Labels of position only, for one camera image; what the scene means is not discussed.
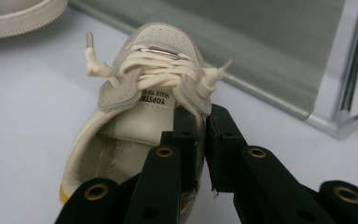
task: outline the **white surface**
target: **white surface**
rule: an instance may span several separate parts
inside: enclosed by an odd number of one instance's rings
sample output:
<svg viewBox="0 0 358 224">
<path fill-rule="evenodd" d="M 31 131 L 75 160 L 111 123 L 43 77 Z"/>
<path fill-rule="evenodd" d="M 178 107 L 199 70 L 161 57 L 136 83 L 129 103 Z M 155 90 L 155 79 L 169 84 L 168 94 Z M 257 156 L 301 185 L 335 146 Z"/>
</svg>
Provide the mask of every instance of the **white surface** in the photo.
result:
<svg viewBox="0 0 358 224">
<path fill-rule="evenodd" d="M 127 38 L 68 8 L 41 30 L 0 40 L 0 223 L 53 223 L 61 211 L 63 166 L 103 83 L 85 75 L 88 31 L 108 63 Z M 271 150 L 300 183 L 358 186 L 358 132 L 338 141 L 223 82 L 213 102 L 230 111 L 250 145 Z M 188 223 L 240 223 L 232 195 L 214 200 L 210 189 L 204 169 Z"/>
</svg>

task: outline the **tongue label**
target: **tongue label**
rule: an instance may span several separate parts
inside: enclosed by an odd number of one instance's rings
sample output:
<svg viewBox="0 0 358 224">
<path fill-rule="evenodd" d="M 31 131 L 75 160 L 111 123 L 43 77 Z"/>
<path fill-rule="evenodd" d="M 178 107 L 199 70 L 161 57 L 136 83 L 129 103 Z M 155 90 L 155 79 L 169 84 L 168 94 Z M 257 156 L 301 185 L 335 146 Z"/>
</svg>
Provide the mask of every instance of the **tongue label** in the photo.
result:
<svg viewBox="0 0 358 224">
<path fill-rule="evenodd" d="M 161 91 L 161 90 L 142 91 L 142 97 L 140 101 L 152 103 L 152 104 L 158 104 L 158 105 L 167 105 L 167 106 L 175 106 L 176 104 L 176 100 L 171 92 Z"/>
</svg>

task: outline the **shoe sole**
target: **shoe sole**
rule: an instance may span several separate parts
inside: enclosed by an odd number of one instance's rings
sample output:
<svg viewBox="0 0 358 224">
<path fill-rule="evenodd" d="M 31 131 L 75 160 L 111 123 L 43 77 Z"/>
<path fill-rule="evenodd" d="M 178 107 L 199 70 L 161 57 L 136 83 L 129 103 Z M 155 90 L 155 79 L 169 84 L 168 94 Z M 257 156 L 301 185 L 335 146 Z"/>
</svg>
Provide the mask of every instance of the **shoe sole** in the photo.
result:
<svg viewBox="0 0 358 224">
<path fill-rule="evenodd" d="M 0 16 L 0 38 L 31 32 L 57 19 L 67 0 L 45 0 L 22 11 Z"/>
</svg>

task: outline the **white sneaker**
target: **white sneaker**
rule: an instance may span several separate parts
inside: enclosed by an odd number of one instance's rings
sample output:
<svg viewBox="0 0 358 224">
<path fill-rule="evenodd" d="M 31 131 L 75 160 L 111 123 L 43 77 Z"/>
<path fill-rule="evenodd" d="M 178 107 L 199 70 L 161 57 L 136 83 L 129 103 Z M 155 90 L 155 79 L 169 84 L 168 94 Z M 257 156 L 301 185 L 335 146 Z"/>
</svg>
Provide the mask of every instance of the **white sneaker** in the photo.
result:
<svg viewBox="0 0 358 224">
<path fill-rule="evenodd" d="M 62 178 L 62 201 L 92 178 L 110 178 L 121 184 L 139 174 L 149 149 L 159 145 L 161 132 L 172 131 L 173 110 L 178 105 L 195 117 L 201 139 L 196 162 L 200 178 L 210 95 L 230 62 L 219 69 L 204 68 L 193 41 L 165 23 L 148 23 L 135 31 L 112 67 L 98 62 L 91 42 L 86 49 L 88 75 L 107 81 L 72 147 Z M 188 214 L 194 199 L 194 192 L 182 198 L 186 203 L 181 214 Z"/>
<path fill-rule="evenodd" d="M 38 29 L 65 10 L 67 0 L 0 0 L 0 38 Z"/>
</svg>

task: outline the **black plastic part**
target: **black plastic part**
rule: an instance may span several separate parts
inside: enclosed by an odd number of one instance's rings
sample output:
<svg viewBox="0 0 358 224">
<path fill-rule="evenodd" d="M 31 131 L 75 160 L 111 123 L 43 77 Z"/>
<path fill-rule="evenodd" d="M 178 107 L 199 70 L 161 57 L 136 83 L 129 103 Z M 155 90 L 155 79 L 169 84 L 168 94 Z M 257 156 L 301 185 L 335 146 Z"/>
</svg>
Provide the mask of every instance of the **black plastic part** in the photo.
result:
<svg viewBox="0 0 358 224">
<path fill-rule="evenodd" d="M 343 181 L 321 185 L 320 202 L 338 223 L 358 224 L 358 188 Z"/>
<path fill-rule="evenodd" d="M 243 147 L 237 164 L 242 223 L 336 223 L 267 149 Z"/>
<path fill-rule="evenodd" d="M 83 183 L 62 208 L 56 224 L 121 223 L 137 179 L 138 175 L 121 185 L 105 178 L 94 178 Z M 86 196 L 88 189 L 94 190 L 89 191 L 89 195 L 101 194 L 102 197 L 90 200 Z"/>
<path fill-rule="evenodd" d="M 240 130 L 228 111 L 213 105 L 206 119 L 205 158 L 208 163 L 212 188 L 219 192 L 234 192 L 237 176 L 235 158 L 242 146 L 247 146 Z"/>
<path fill-rule="evenodd" d="M 160 145 L 150 149 L 131 199 L 125 224 L 179 223 L 181 152 Z"/>
<path fill-rule="evenodd" d="M 181 105 L 173 111 L 172 144 L 181 150 L 182 191 L 196 188 L 196 157 L 200 137 L 194 116 Z"/>
</svg>

